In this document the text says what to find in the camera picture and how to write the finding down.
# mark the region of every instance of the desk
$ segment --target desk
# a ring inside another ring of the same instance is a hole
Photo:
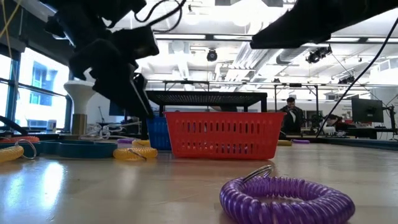
[[[42,157],[0,164],[0,223],[234,224],[223,184],[270,164],[272,175],[304,178],[349,195],[350,224],[396,223],[396,152],[328,144],[281,146],[271,161],[81,160]]]
[[[393,133],[396,129],[391,128],[348,128],[350,135],[358,138],[377,139],[377,133]]]

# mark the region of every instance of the security camera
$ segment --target security camera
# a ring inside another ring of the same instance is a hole
[[[209,52],[207,53],[207,61],[208,62],[214,62],[217,60],[217,52],[215,49],[210,49]]]
[[[321,59],[325,58],[327,55],[333,53],[331,47],[320,47],[312,52],[310,55],[305,59],[308,63],[318,63]]]

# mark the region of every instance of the red object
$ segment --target red object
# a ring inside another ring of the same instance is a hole
[[[28,140],[30,142],[38,142],[40,139],[35,136],[24,136],[24,137],[14,137],[14,138],[0,138],[0,143],[15,143],[21,139]]]
[[[175,157],[272,159],[285,113],[166,112]]]

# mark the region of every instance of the purple coiled keychain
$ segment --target purple coiled keychain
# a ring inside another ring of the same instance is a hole
[[[353,201],[338,190],[303,179],[268,177],[271,172],[272,166],[264,166],[223,186],[220,202],[229,217],[242,224],[340,224],[354,215]],[[256,197],[299,198],[303,202],[268,204]]]

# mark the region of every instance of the black table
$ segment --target black table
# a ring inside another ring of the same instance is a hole
[[[318,138],[317,143],[337,144],[342,146],[364,147],[369,149],[398,150],[398,141],[377,139],[345,139],[345,138]]]
[[[159,105],[162,116],[164,106],[249,106],[261,102],[261,112],[267,112],[267,93],[216,91],[146,91],[148,99]]]
[[[396,131],[392,128],[348,128],[349,135],[370,139],[377,139],[377,133],[394,133]]]

